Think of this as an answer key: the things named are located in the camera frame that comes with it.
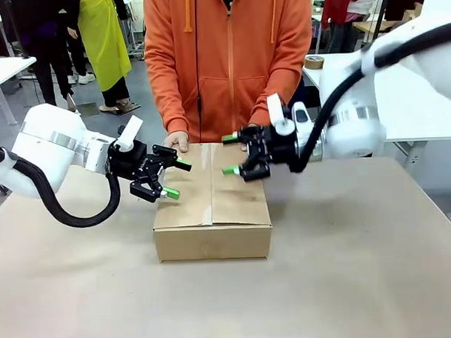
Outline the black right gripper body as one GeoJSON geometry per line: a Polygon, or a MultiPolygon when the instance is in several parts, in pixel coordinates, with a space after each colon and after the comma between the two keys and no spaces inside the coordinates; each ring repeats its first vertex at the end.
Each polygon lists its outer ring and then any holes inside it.
{"type": "Polygon", "coordinates": [[[264,144],[264,155],[259,159],[260,167],[269,165],[294,165],[298,161],[297,134],[293,131],[289,135],[278,134],[273,126],[260,127],[261,140],[264,144]]]}

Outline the person's left hand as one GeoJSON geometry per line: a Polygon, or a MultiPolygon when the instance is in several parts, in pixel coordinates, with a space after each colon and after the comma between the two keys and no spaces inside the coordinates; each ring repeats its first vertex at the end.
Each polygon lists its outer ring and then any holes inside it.
{"type": "MultiPolygon", "coordinates": [[[[253,123],[249,123],[247,126],[248,127],[260,127],[259,124],[253,124],[253,123]]],[[[242,145],[241,146],[241,150],[244,151],[244,152],[247,152],[247,146],[246,145],[242,145]]]]}

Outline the person's right hand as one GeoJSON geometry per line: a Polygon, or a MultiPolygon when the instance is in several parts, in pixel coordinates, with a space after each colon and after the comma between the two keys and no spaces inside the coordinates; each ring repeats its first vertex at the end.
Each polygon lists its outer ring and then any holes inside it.
{"type": "Polygon", "coordinates": [[[165,138],[163,146],[166,148],[172,148],[176,146],[182,153],[187,153],[188,151],[188,134],[184,131],[174,131],[169,133],[165,138]]]}

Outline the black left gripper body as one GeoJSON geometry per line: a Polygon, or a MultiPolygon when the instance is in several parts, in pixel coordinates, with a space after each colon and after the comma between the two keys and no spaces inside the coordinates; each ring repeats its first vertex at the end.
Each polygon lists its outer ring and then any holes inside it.
{"type": "Polygon", "coordinates": [[[158,180],[163,154],[156,145],[149,153],[145,143],[134,139],[129,151],[121,151],[118,142],[111,143],[107,150],[107,170],[113,175],[135,182],[158,180]]]}

